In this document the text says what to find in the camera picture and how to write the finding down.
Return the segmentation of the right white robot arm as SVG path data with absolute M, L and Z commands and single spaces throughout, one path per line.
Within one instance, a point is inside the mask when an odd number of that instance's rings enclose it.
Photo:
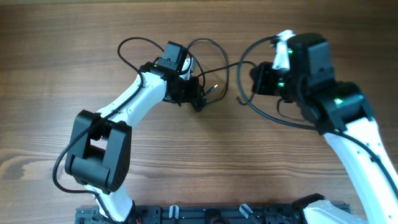
M 344 165 L 366 223 L 396 223 L 397 172 L 366 96 L 356 84 L 336 79 L 328 41 L 291 30 L 268 41 L 275 58 L 251 70 L 252 92 L 295 103 L 302 128 L 321 134 Z

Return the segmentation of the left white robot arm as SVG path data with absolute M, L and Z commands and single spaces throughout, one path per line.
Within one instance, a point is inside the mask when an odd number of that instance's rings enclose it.
M 60 154 L 65 172 L 94 196 L 97 206 L 76 211 L 76 223 L 139 223 L 124 180 L 130 166 L 132 130 L 161 101 L 199 105 L 202 90 L 192 77 L 194 61 L 188 49 L 168 42 L 163 55 L 136 69 L 134 83 L 97 112 L 81 111 L 71 140 Z

